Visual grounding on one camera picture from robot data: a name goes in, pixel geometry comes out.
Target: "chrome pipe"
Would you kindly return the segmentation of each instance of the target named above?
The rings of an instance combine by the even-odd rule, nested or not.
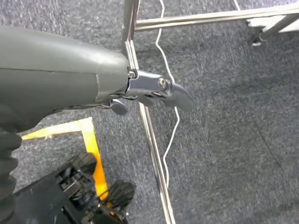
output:
[[[187,25],[199,25],[207,23],[238,21],[259,17],[288,15],[299,13],[299,5],[286,5],[279,7],[269,7],[259,9],[247,9],[241,11],[217,12],[196,15],[185,15],[165,17],[156,19],[138,20],[135,24],[135,31],[144,31],[159,28],[170,28]]]
[[[127,56],[131,69],[139,69],[138,61],[133,43],[135,21],[139,4],[139,0],[125,1],[125,18],[122,51]],[[165,216],[165,221],[167,224],[175,224],[150,111],[147,107],[141,103],[139,103],[139,109],[150,149],[158,190]]]
[[[260,39],[260,41],[265,41],[269,37],[277,34],[280,30],[284,29],[288,25],[291,25],[293,22],[295,22],[298,19],[299,19],[299,14],[286,15],[285,18],[282,19],[281,21],[279,21],[278,23],[270,28],[269,30],[260,33]]]

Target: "yellow floor marking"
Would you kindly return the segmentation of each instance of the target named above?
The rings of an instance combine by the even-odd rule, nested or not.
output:
[[[23,140],[35,139],[35,138],[51,138],[58,134],[82,132],[83,139],[85,144],[86,151],[93,154],[97,159],[96,170],[94,178],[95,180],[95,188],[97,194],[100,196],[107,190],[105,174],[103,172],[100,150],[97,147],[96,135],[94,134],[92,118],[86,118],[77,121],[72,121],[56,126],[43,128],[39,131],[22,136]],[[100,198],[104,199],[107,193],[102,195]]]

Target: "bolt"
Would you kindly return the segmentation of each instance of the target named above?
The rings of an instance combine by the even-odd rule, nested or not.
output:
[[[134,71],[129,71],[128,76],[129,78],[136,78],[136,74]]]
[[[159,85],[162,86],[162,88],[166,87],[166,81],[163,78],[159,78]]]

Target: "carpet floor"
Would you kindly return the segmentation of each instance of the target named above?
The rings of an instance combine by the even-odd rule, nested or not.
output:
[[[292,1],[240,0],[241,9]],[[165,0],[165,16],[236,10],[233,0]],[[0,0],[0,24],[42,30],[119,51],[124,1]],[[159,0],[142,1],[139,18],[159,17]],[[180,123],[167,162],[177,223],[299,223],[299,36],[279,34],[253,48],[257,30],[245,22],[169,28],[160,45],[175,80],[195,98]],[[157,31],[136,33],[140,67],[167,76],[155,46]],[[109,184],[137,186],[128,207],[132,224],[165,223],[135,102],[119,117],[110,111],[66,111],[35,130],[93,117]],[[160,154],[176,123],[173,110],[150,109]],[[29,140],[14,152],[17,188],[85,151],[80,133]]]

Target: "gray robot arm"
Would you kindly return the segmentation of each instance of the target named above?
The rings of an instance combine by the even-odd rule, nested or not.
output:
[[[45,32],[0,26],[0,124],[17,131],[64,109],[92,106],[124,115],[119,98],[190,110],[183,87],[161,75],[131,71],[126,57],[103,47]]]

